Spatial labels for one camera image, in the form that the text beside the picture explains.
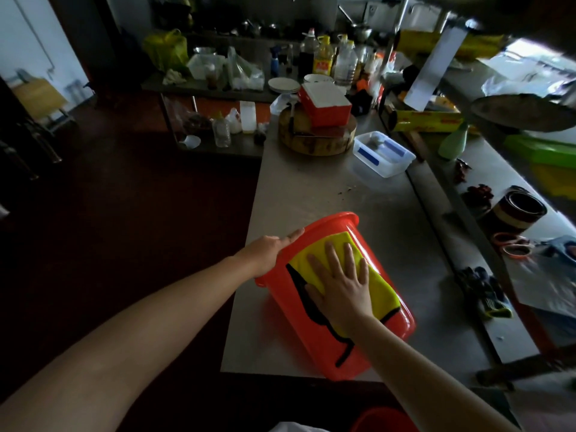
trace white bowl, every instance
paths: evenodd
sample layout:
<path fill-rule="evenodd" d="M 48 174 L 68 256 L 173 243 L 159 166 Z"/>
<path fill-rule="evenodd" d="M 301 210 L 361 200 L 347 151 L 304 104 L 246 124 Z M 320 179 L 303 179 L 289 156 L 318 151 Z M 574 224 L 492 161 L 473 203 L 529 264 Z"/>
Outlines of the white bowl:
<path fill-rule="evenodd" d="M 325 74 L 306 74 L 304 76 L 304 81 L 306 83 L 317 83 L 317 82 L 331 82 L 334 83 L 334 79 L 329 75 Z"/>

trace dark floor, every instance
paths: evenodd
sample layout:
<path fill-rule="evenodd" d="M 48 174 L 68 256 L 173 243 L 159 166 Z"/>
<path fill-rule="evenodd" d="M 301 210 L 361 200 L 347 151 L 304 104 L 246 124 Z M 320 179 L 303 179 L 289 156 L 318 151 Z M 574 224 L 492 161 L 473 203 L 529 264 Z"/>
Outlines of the dark floor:
<path fill-rule="evenodd" d="M 64 161 L 4 182 L 0 400 L 140 298 L 243 246 L 260 163 L 178 151 L 154 95 L 85 103 L 58 133 Z M 348 430 L 383 385 L 220 373 L 232 300 L 133 405 L 120 430 Z"/>

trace person's right hand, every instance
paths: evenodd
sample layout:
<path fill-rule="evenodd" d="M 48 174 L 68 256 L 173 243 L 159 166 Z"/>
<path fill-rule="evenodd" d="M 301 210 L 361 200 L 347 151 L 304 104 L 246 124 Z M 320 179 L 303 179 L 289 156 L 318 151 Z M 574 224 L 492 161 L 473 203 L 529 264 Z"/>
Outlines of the person's right hand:
<path fill-rule="evenodd" d="M 326 241 L 325 251 L 331 273 L 316 256 L 309 254 L 307 257 L 312 269 L 324 284 L 325 295 L 322 296 L 311 284 L 306 285 L 306 291 L 332 325 L 336 324 L 348 331 L 347 328 L 359 317 L 373 316 L 368 289 L 368 263 L 362 258 L 359 272 L 356 273 L 354 255 L 349 243 L 344 244 L 344 270 L 332 242 Z"/>

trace steel work table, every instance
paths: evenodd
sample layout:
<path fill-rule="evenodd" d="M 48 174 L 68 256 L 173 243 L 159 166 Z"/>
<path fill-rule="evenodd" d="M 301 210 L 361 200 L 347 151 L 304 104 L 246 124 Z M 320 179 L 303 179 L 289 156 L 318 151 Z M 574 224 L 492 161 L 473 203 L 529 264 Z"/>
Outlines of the steel work table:
<path fill-rule="evenodd" d="M 357 134 L 383 130 L 372 111 Z M 359 231 L 414 314 L 408 343 L 465 385 L 491 366 L 468 321 L 460 288 L 406 173 L 383 179 L 351 151 L 307 157 L 285 148 L 272 118 L 264 146 L 247 242 L 285 235 L 340 211 L 360 217 Z M 322 377 L 266 289 L 253 280 L 235 294 L 221 371 Z M 374 370 L 358 380 L 379 381 Z"/>

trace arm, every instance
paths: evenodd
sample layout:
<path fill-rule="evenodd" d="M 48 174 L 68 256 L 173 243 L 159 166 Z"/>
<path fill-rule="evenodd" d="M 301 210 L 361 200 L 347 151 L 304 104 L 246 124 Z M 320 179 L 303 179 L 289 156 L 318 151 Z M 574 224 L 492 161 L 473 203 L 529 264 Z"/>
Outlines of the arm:
<path fill-rule="evenodd" d="M 322 280 L 325 296 L 306 285 L 320 311 L 342 327 L 366 354 L 386 386 L 422 432 L 518 432 L 500 413 L 390 332 L 373 315 L 368 290 L 368 265 L 359 272 L 349 244 L 344 269 L 331 243 L 326 255 L 331 273 L 314 257 L 309 261 Z"/>
<path fill-rule="evenodd" d="M 116 430 L 134 400 L 236 288 L 272 269 L 278 252 L 303 232 L 262 237 L 109 319 L 0 406 L 0 430 Z"/>

